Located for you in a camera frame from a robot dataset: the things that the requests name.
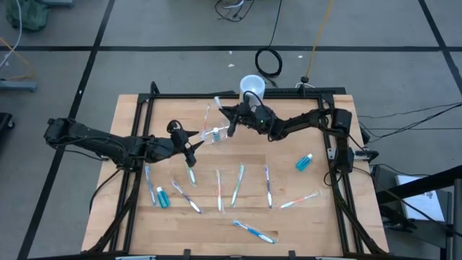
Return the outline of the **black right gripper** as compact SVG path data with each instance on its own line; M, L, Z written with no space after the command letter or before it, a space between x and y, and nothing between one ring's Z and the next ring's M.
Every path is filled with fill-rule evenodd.
M237 123L253 129L260 135L266 135L269 141L279 139L276 132L276 115L273 110L267 107L254 107L238 113L236 106L223 106L219 109L226 118L230 119L230 126L227 130L228 137L233 137Z

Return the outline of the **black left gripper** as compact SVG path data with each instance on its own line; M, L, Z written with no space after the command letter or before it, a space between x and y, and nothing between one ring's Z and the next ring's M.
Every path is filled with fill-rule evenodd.
M200 141L186 147L188 140L199 134L198 131L174 129L168 131L168 133L170 134L169 138L155 137L148 141L145 149L145 161L147 163L157 163L178 154L183 154L187 157L189 154L194 154L204 143L204 141Z

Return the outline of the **orange toothbrush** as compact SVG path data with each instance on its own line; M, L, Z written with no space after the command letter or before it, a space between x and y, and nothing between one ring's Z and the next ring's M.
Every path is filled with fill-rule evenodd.
M293 207L296 204L299 204L299 203L301 203L303 201L306 201L308 199L320 196L321 194L322 194L321 190L314 191L311 194L308 194L307 196L302 196L300 198L293 199L292 201L288 201L288 202L283 203L282 205L279 206L279 209L286 209L286 208L289 208L289 207Z
M204 133L205 133L206 130L207 130L207 120L208 120L208 115L209 115L210 108L211 108L211 106L210 106L210 104L208 103L208 104L206 105L206 109L205 109L204 124L203 124L203 129L202 129Z
M223 202L222 202L222 189L221 189L221 173L219 169L216 169L216 177L217 177L217 207L219 213L224 212Z

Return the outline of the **purple toothbrush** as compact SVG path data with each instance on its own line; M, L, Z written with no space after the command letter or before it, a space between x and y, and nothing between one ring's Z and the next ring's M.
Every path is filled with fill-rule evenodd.
M183 196L183 198L190 204L190 206L194 209L195 212L197 212L198 214L203 213L202 210L199 208L199 206L190 198L189 195L187 195L183 191L183 189L180 187L180 185L175 180L172 181L172 185Z
M269 209L272 209L273 202L272 202L272 194L271 194L271 179L269 175L269 167L265 165L265 175L266 175L266 197L268 202Z

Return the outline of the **blue toothbrush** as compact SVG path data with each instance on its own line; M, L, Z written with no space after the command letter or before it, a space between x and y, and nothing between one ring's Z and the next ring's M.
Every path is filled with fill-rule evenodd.
M145 173L145 178L146 178L147 186L148 186L148 189L149 189L149 194L150 194L152 205L153 205L153 207L156 207L157 202L156 202L156 199L155 199L154 186L152 185L152 182L151 182L151 179L150 179L150 169L149 169L149 164L147 164L147 163L145 163L145 165L144 165L144 173Z
M276 243L276 240L271 238L270 236L248 226L248 225L245 225L243 224L242 222L238 221L238 220L233 220L232 221L233 225L236 225L240 228L243 228L245 230L247 230L250 234L258 237L259 239L263 240L263 241L266 241L267 243L270 243L270 244L275 244Z

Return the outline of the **white wipes canister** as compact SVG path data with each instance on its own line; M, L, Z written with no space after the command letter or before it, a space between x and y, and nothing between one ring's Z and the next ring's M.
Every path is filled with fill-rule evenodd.
M260 105L266 90L264 80L255 74L249 74L240 80L240 101L248 101L249 106Z

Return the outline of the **dark equipment stand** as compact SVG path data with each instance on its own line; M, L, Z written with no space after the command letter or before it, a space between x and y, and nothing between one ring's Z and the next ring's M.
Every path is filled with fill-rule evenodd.
M401 201L427 191L453 186L453 225L452 227L443 225L442 229L444 234L451 234L453 237L453 260L462 260L462 165L393 188L383 188L373 175L372 181L381 189L376 193L379 204Z

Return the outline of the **green bag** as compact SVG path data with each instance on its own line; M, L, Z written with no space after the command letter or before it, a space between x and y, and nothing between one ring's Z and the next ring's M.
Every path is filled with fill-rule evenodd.
M22 29L40 31L48 22L50 8L38 0L4 0L6 7L6 20L13 28L19 28L22 20Z

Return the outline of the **white printed box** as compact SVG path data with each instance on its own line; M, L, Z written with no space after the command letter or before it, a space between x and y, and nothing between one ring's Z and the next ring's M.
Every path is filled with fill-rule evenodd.
M404 199L405 203L401 204L404 216L410 220L428 220L423 214L409 205L416 207L421 212L425 213L428 217L438 222L444 222L445 217L440 206L436 191L426 191L423 194L407 197Z

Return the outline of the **black metal table frame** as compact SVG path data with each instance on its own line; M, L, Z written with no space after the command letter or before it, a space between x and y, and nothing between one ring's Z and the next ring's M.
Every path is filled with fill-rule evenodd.
M337 95L345 96L346 90L343 87L322 87L318 89L296 87L293 90L279 89L266 90L264 92L264 96L270 100L314 100L318 103L320 109L326 103L328 105L327 110L330 112L336 109L335 97ZM154 102L156 100L205 100L215 96L223 99L238 98L238 94L233 91L209 94L162 94L153 82L151 83L149 93L140 93L137 95L131 136L138 134L141 111L144 104L147 104L147 112L142 134L146 135L151 124ZM388 257L389 253L379 247L357 219L357 211L349 180L349 174L352 172L352 169L352 156L342 155L340 158L335 157L328 161L329 178L333 180L334 170L338 170L343 178L346 192L346 195L342 196L339 185L336 183L331 187L336 209L336 219L339 226L342 256L347 258L350 256L356 257L359 260L368 258L378 259L378 257L382 256ZM77 255L79 260L116 260L118 257L131 256L129 250L139 198L141 174L143 172L144 163L123 171L114 220L95 245Z

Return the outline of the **grey base plate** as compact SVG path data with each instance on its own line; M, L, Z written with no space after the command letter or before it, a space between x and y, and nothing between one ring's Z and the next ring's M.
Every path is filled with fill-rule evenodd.
M35 92L37 88L37 82L0 80L0 90Z

